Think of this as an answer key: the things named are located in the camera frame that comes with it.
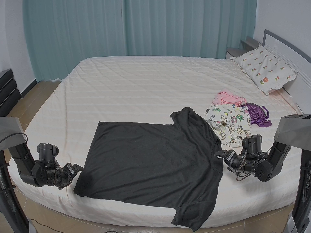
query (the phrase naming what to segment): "white pillow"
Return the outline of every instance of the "white pillow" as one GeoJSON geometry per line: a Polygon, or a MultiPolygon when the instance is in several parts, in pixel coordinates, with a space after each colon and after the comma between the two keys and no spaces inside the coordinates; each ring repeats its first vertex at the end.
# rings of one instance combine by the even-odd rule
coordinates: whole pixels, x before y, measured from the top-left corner
{"type": "Polygon", "coordinates": [[[296,78],[295,72],[281,58],[276,58],[263,46],[232,58],[266,95],[281,89],[288,81],[296,78]]]}

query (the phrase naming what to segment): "curtain fold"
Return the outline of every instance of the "curtain fold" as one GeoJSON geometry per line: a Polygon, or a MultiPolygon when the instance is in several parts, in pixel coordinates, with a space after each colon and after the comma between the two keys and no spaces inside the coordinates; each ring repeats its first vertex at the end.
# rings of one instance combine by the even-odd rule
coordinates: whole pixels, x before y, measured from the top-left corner
{"type": "Polygon", "coordinates": [[[225,58],[253,36],[257,0],[24,0],[36,79],[65,78],[83,59],[163,55],[225,58]]]}

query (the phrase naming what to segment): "purple cloth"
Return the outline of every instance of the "purple cloth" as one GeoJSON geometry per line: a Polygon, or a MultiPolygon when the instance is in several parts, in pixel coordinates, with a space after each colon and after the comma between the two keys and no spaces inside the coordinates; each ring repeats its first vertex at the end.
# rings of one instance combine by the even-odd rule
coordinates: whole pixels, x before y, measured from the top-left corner
{"type": "Polygon", "coordinates": [[[239,107],[247,106],[249,115],[251,117],[251,124],[257,124],[259,127],[269,127],[272,125],[271,120],[267,120],[269,118],[269,111],[266,107],[262,106],[265,111],[267,111],[267,115],[264,110],[254,103],[246,103],[244,105],[240,105],[239,107]]]}

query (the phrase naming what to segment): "pink cloth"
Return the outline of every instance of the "pink cloth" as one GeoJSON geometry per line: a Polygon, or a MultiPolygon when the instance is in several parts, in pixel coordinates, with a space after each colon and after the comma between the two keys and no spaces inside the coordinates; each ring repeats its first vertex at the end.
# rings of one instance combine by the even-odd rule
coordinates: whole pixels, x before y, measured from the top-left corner
{"type": "Polygon", "coordinates": [[[224,103],[235,104],[236,106],[240,106],[246,103],[246,99],[243,97],[239,97],[238,95],[234,95],[228,89],[223,89],[215,96],[213,100],[213,104],[220,105],[224,103]]]}

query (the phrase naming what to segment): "white bed sheet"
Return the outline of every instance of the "white bed sheet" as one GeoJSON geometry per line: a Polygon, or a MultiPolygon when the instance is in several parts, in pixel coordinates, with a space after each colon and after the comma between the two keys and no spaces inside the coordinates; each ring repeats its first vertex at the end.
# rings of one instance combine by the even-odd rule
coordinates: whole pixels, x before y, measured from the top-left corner
{"type": "MultiPolygon", "coordinates": [[[[279,93],[264,95],[232,60],[167,56],[89,58],[60,83],[30,122],[25,131],[28,146],[38,159],[37,144],[54,144],[59,147],[57,161],[61,166],[66,162],[83,166],[98,121],[172,124],[169,115],[187,106],[203,116],[223,88],[269,110],[273,126],[252,125],[252,133],[262,135],[263,151],[272,145],[280,117],[295,114],[279,93]]],[[[215,209],[202,228],[229,224],[294,202],[300,157],[301,151],[292,148],[281,173],[266,183],[255,177],[237,182],[224,165],[215,209]]],[[[176,212],[173,208],[79,197],[73,193],[77,177],[63,190],[33,187],[21,181],[12,160],[9,172],[27,197],[76,218],[115,225],[175,227],[171,224],[176,212]]]]}

